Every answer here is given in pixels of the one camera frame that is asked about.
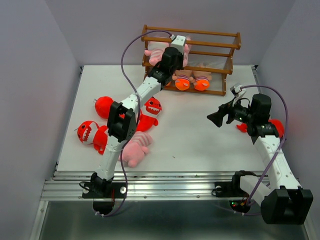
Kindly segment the boy doll from corner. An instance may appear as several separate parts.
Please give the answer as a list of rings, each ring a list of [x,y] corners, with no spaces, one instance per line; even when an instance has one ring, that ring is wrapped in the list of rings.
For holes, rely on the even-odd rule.
[[[212,73],[209,71],[193,70],[193,86],[197,91],[205,91],[210,87]]]

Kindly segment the pink pig plush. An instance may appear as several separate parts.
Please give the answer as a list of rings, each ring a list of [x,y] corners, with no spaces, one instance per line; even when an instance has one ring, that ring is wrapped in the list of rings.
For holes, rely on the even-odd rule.
[[[189,52],[191,51],[191,45],[189,44],[185,44],[184,45],[184,54],[183,54],[183,64],[182,67],[186,67],[188,64],[188,60],[189,60]]]
[[[129,168],[135,168],[149,153],[148,146],[153,143],[152,137],[142,131],[137,131],[122,152],[122,161]]]
[[[167,47],[169,47],[168,42],[150,41],[148,43],[147,49],[144,51],[144,54],[149,57],[148,62],[152,66],[155,66],[162,60],[162,55]]]

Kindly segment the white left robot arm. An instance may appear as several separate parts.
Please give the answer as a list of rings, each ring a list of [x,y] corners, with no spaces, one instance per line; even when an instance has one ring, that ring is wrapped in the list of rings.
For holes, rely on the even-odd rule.
[[[108,139],[99,167],[88,183],[88,192],[99,198],[107,198],[113,190],[115,167],[121,150],[134,136],[140,108],[159,93],[171,80],[176,70],[183,68],[184,47],[170,46],[164,50],[159,61],[142,84],[121,102],[111,104],[107,121]]]

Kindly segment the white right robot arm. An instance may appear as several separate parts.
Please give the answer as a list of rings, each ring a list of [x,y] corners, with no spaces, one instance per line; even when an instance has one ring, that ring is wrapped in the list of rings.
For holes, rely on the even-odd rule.
[[[239,121],[247,126],[253,146],[265,165],[269,185],[263,184],[264,174],[257,176],[251,171],[240,170],[234,173],[229,182],[216,182],[212,194],[218,198],[248,198],[244,202],[231,203],[230,207],[239,213],[250,210],[247,204],[255,201],[260,206],[266,224],[302,225],[313,202],[313,194],[304,189],[294,177],[281,149],[277,127],[270,120],[271,98],[258,93],[253,95],[250,106],[244,107],[240,100],[233,100],[219,106],[218,111],[207,116],[217,127]]]

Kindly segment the wooden three-tier shelf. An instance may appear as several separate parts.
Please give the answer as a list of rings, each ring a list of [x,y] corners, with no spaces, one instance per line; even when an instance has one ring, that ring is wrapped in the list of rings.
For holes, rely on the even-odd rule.
[[[186,44],[191,45],[188,54],[188,63],[183,70],[211,72],[212,79],[210,81],[210,87],[204,91],[196,90],[193,83],[190,84],[187,90],[178,90],[173,80],[171,85],[166,86],[165,89],[170,91],[225,96],[227,92],[227,77],[231,75],[234,70],[234,53],[242,46],[240,32],[226,33],[144,25],[142,29],[144,35],[141,37],[144,43],[144,49],[147,49],[150,41],[170,44],[171,40],[166,34],[167,32],[171,32],[175,36],[185,36],[187,38]],[[145,68],[146,74],[148,74],[153,67],[149,63],[149,57],[146,56],[145,53],[142,57],[142,66]]]

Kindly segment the red shark plush right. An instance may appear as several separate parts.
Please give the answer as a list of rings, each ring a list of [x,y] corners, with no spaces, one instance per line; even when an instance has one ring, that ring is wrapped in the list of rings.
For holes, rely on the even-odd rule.
[[[275,126],[275,128],[277,129],[277,132],[279,134],[279,137],[282,138],[285,133],[285,127],[282,124],[282,122],[278,119],[270,119],[269,122]],[[241,123],[241,124],[237,124],[236,128],[239,131],[241,131],[242,133],[246,133],[248,127],[245,123]]]

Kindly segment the red shark plush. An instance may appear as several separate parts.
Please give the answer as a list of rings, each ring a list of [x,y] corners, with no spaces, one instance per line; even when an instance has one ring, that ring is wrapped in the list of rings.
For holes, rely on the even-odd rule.
[[[279,137],[282,138],[285,133],[285,127],[282,124],[282,122],[278,119],[270,119],[269,122],[275,126],[275,128],[277,129],[277,132],[279,134]],[[236,128],[239,131],[241,131],[242,133],[246,133],[248,127],[245,123],[241,123],[241,124],[237,124]]]
[[[92,145],[93,148],[103,155],[108,142],[108,127],[106,125],[99,126],[93,120],[86,120],[75,129],[77,138],[84,145]]]
[[[94,104],[96,113],[103,119],[108,119],[110,108],[114,100],[109,96],[99,97]]]
[[[146,132],[153,126],[158,126],[158,116],[162,111],[162,105],[158,99],[151,97],[140,109],[140,118],[136,130]]]

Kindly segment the red shark plush centre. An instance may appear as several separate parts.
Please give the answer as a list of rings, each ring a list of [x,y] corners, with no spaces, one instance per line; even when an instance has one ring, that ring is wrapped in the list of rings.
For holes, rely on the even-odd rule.
[[[146,132],[153,126],[158,126],[158,116],[162,111],[162,105],[158,99],[151,97],[140,109],[140,118],[136,130]]]

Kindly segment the red shark plush upper left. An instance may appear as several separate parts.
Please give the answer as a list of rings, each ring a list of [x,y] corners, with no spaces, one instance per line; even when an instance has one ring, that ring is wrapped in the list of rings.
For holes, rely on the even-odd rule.
[[[99,97],[94,104],[96,113],[103,119],[108,119],[110,108],[114,100],[109,96]]]

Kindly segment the red shark plush lower left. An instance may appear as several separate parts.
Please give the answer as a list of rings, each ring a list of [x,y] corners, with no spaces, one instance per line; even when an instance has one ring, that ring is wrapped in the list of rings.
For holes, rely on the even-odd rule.
[[[93,120],[86,120],[75,129],[77,138],[84,145],[92,145],[93,148],[103,155],[108,142],[108,127],[106,125],[99,126]]]

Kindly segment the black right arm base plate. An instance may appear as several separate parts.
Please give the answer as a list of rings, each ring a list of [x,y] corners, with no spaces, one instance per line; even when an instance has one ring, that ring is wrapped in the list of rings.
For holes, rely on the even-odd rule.
[[[240,189],[240,186],[231,181],[216,181],[211,191],[217,198],[242,198],[248,197],[248,193]]]

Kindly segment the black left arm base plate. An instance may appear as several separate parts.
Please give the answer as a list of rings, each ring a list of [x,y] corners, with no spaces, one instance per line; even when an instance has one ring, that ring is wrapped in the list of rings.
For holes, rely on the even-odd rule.
[[[89,181],[81,181],[83,199],[124,199],[126,193],[125,182],[108,182],[105,186],[95,186]]]

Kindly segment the aluminium rail frame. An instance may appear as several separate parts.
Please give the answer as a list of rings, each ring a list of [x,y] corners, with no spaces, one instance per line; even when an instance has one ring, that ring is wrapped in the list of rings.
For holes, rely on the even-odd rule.
[[[228,202],[211,192],[214,182],[239,170],[264,170],[249,136],[235,124],[216,127],[207,120],[225,96],[163,90],[159,124],[150,131],[150,154],[127,169],[128,197],[118,214],[102,218],[92,200],[82,198],[79,182],[87,180],[101,156],[76,138],[75,128],[98,121],[94,99],[123,100],[138,86],[144,68],[86,65],[83,68],[58,166],[41,198],[48,201],[42,240],[304,240],[302,225],[269,225],[260,216],[230,212]]]

